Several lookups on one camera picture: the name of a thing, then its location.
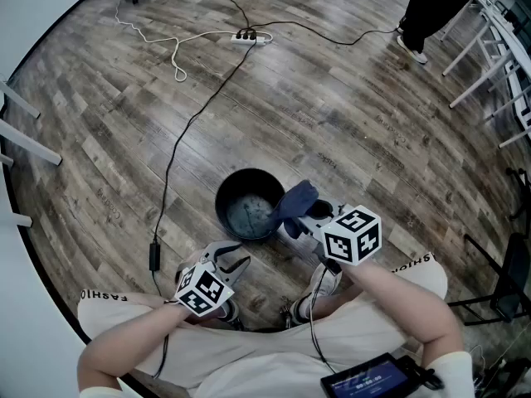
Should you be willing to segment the person's white shirt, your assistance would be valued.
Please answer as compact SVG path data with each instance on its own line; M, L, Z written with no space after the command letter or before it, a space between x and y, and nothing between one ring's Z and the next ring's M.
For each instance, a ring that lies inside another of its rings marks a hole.
M472 358L452 352L429 366L443 388L420 386L407 398L475 398ZM326 398L320 379L325 367L315 359L294 352L242 359L209 375L189 392L191 398Z

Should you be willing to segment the dark blue cloth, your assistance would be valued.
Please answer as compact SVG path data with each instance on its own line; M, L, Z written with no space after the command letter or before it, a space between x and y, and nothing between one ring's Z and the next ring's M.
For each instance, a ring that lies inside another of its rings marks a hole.
M281 222L287 234L292 239L298 239L303 231L298 226L297 219L305 216L318 198L317 188L309 180L303 180L284 194L268 215L267 222L270 225Z

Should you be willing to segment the person's right white shoe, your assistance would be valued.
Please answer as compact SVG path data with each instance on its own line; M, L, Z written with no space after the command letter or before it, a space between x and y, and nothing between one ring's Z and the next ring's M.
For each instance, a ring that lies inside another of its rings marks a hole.
M304 296L310 298L317 293L317 297L331 296L339 286L342 272L333 274L324 264L320 263L313 272Z

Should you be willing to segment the person's left forearm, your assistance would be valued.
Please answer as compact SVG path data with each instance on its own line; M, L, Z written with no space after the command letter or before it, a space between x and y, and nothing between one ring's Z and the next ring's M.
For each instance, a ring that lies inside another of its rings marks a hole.
M190 315L186 307L168 303L101 333L80 355L79 391L92 387L119 391L118 379L144 361Z

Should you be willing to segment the black stand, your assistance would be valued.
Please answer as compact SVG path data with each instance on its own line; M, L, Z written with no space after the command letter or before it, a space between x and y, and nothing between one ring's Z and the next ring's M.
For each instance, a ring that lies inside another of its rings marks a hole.
M528 231L531 229L531 181L527 172L522 168L514 170L511 167L507 167L505 173L507 176L513 176L516 179L520 190L520 206L514 214L509 215L509 219L514 221L525 213L526 231L528 234Z

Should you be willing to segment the white table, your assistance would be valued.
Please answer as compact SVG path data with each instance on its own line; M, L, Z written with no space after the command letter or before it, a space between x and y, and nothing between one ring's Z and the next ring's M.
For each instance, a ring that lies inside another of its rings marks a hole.
M31 104L26 102L18 93L16 93L6 82L0 80L0 92L4 94L9 100L14 102L20 108L29 113L34 119L38 119L41 115L40 111L34 108ZM49 148L38 143L36 140L21 133L7 122L0 119L0 137L5 138L21 148L24 148L30 153L37 155L49 163L59 166L62 162L62 157ZM17 214L9 210L0 210L0 226L22 226L31 227L32 219L29 216Z

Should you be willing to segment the person's right white sock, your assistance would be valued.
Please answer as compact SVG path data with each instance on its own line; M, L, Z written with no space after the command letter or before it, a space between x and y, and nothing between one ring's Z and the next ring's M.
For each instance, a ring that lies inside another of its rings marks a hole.
M290 307L290 316L294 324L304 324L309 322L309 306L311 304L310 296L300 298L292 303Z

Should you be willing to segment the black screen device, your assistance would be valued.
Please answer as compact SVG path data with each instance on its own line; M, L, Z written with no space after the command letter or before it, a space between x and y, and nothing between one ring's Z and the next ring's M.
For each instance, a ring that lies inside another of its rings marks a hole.
M323 377L328 398L408 398L421 386L431 391L444 388L433 369L424 369L409 356L398 359L384 353L368 362Z

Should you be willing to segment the black stool with chrome base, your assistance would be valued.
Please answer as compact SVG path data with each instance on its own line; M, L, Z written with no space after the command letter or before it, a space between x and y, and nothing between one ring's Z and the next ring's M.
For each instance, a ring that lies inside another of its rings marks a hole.
M227 301L227 305L230 307L230 311L227 314L228 319L226 323L229 324L234 330L242 332L256 332L256 333L277 333L284 332L288 329L291 329L295 326L294 318L290 314L290 311L287 307L282 307L280 310L280 315L283 319L284 325L280 328L258 328L258 329L249 329L246 328L239 317L239 307L232 300Z

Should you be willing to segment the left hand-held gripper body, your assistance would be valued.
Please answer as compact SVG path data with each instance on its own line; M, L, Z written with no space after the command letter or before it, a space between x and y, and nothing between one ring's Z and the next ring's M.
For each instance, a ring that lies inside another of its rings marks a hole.
M197 317L203 317L220 308L234 294L222 274L217 258L241 247L233 240L212 242L200 254L195 265L183 270L174 300Z

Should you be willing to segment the black round bucket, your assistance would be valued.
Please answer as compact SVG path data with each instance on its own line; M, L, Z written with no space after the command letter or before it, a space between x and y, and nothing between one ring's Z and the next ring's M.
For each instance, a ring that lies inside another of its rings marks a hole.
M217 190L215 211L225 230L244 241L263 241L279 228L270 214L285 189L270 173L244 168L230 174Z

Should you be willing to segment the black folding chair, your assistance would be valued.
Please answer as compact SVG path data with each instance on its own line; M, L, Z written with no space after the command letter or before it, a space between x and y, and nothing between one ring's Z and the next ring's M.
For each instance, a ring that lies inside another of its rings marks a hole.
M499 265L490 254L470 235L464 235L465 241L472 244L486 259L489 267L498 275L494 292L478 298L470 298L448 303L451 308L463 308L475 317L475 321L465 322L467 327L491 323L512 323L517 318L531 320L531 298L524 292L531 271L531 254L527 238L519 233L509 237L502 265ZM488 302L495 317L485 319L470 306L475 303Z

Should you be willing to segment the person's right leg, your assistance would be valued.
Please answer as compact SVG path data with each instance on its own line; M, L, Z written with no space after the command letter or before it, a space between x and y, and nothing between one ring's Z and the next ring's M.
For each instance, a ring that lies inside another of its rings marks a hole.
M312 307L312 318L326 318L338 308L357 298L359 295L360 292L357 290L345 290L341 294L319 297L315 300L315 303Z

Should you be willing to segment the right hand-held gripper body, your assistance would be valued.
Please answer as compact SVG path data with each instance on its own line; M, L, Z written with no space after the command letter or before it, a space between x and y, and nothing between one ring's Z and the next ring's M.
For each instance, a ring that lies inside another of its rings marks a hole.
M296 222L317 240L314 252L333 274L341 272L341 264L359 265L381 249L381 218L362 205L318 199Z

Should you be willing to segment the person's right forearm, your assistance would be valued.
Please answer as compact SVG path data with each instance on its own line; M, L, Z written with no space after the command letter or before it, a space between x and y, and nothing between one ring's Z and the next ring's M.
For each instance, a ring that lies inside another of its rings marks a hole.
M455 315L444 299L432 290L372 260L360 265L342 264L341 269L403 332L423 345L423 366L465 350Z

